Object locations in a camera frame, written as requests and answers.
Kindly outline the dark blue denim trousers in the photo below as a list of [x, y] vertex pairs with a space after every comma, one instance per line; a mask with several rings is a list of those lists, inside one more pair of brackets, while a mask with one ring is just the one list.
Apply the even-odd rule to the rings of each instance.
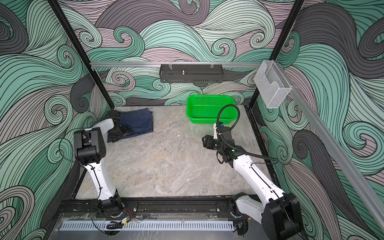
[[[129, 112], [113, 110], [108, 112], [107, 117], [112, 119], [115, 123], [120, 123], [122, 126], [131, 128], [133, 133], [123, 139], [148, 134], [154, 131], [153, 112], [148, 108]], [[108, 131], [108, 142], [118, 142], [110, 141], [110, 130]]]

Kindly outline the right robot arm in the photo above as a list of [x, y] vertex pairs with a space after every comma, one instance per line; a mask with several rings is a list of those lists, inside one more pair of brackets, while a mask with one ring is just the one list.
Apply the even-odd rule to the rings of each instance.
[[254, 200], [246, 194], [236, 195], [235, 213], [246, 215], [261, 224], [271, 240], [287, 240], [295, 235], [304, 239], [304, 223], [298, 198], [275, 185], [252, 157], [264, 159], [266, 165], [276, 164], [278, 160], [249, 153], [235, 144], [232, 138], [233, 127], [226, 127], [221, 121], [221, 114], [227, 108], [238, 110], [233, 104], [209, 107], [216, 118], [214, 134], [204, 136], [202, 141], [206, 149], [216, 151], [219, 163], [227, 163], [236, 170], [259, 198]]

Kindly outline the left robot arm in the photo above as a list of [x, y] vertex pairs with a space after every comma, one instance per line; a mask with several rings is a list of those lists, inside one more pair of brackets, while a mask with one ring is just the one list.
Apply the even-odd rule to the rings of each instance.
[[70, 129], [74, 137], [75, 161], [84, 167], [92, 178], [97, 191], [98, 209], [112, 218], [123, 214], [124, 204], [105, 166], [106, 144], [132, 133], [130, 127], [121, 125], [120, 118], [121, 113], [112, 110], [89, 128]]

